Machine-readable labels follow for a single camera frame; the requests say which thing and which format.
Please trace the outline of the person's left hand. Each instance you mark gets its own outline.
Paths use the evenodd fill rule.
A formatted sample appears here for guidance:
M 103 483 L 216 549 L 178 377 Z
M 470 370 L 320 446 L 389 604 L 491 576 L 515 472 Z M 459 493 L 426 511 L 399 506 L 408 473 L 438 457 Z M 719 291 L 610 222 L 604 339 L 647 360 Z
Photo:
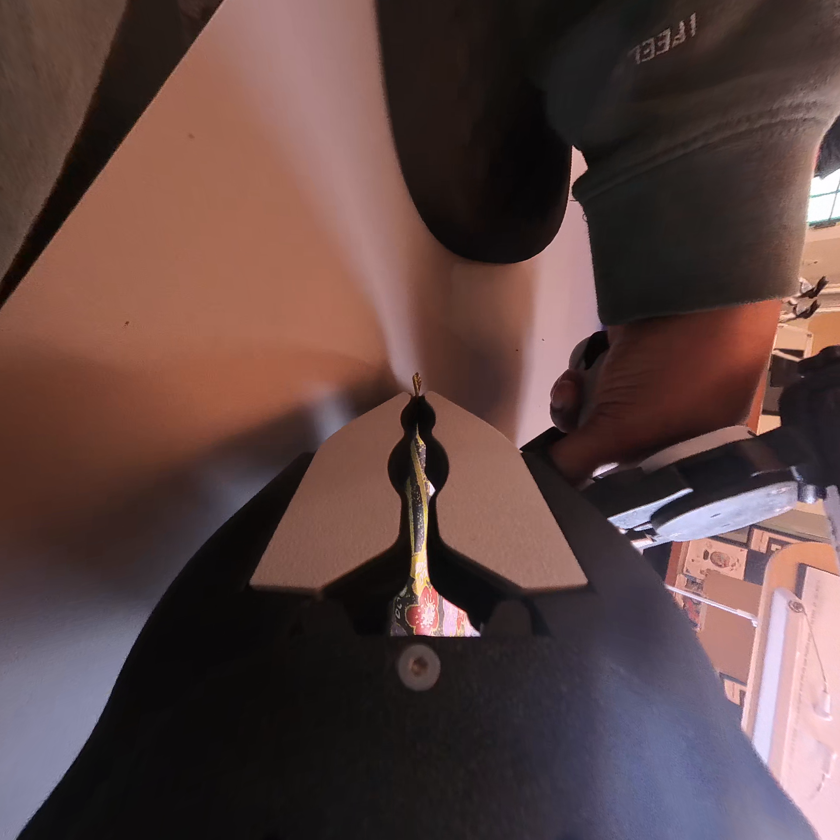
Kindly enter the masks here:
M 578 486 L 722 427 L 744 424 L 763 380 L 780 300 L 651 318 L 607 330 L 609 349 L 585 396 L 583 374 L 555 382 L 551 408 L 564 437 L 551 447 Z

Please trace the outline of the green backed floral paper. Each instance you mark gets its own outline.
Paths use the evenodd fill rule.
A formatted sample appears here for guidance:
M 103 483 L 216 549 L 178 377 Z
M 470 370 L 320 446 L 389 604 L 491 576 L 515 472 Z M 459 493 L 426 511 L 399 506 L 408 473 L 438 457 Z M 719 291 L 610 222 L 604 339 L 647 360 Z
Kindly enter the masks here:
M 407 583 L 391 606 L 388 634 L 392 637 L 477 637 L 465 611 L 448 602 L 433 587 L 427 565 L 429 501 L 435 493 L 426 474 L 427 447 L 418 426 L 409 444 L 410 470 L 404 498 L 407 502 L 411 563 Z

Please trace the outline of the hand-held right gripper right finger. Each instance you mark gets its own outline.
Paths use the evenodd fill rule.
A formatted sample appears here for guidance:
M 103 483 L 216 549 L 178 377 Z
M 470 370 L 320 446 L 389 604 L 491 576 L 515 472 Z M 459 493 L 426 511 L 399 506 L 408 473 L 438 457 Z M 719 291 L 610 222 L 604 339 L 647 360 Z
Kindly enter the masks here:
M 501 602 L 583 590 L 588 580 L 519 448 L 435 392 L 421 401 L 434 588 L 487 623 Z

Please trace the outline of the white stand plate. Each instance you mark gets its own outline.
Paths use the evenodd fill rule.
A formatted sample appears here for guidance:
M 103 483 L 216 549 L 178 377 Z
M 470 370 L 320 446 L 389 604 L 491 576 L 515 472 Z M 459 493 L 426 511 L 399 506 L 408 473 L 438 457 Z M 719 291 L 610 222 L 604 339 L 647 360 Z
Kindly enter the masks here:
M 755 752 L 819 838 L 839 836 L 838 563 L 824 542 L 706 541 L 699 639 Z

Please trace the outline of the black textured pad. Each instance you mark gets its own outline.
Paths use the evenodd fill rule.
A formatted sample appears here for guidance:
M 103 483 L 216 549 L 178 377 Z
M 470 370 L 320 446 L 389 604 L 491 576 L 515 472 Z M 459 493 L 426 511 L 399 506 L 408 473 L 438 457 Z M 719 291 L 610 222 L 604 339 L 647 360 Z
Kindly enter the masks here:
M 586 2 L 374 5 L 395 152 L 427 229 L 464 259 L 536 256 L 560 229 L 571 181 L 537 69 Z

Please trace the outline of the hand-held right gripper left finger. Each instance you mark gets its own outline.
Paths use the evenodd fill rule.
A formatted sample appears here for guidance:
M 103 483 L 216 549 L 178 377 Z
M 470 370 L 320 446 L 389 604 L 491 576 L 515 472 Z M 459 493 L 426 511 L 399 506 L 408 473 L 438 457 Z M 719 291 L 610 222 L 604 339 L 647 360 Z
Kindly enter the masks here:
M 342 605 L 357 628 L 385 628 L 411 566 L 407 503 L 389 471 L 404 440 L 400 394 L 317 450 L 250 586 Z

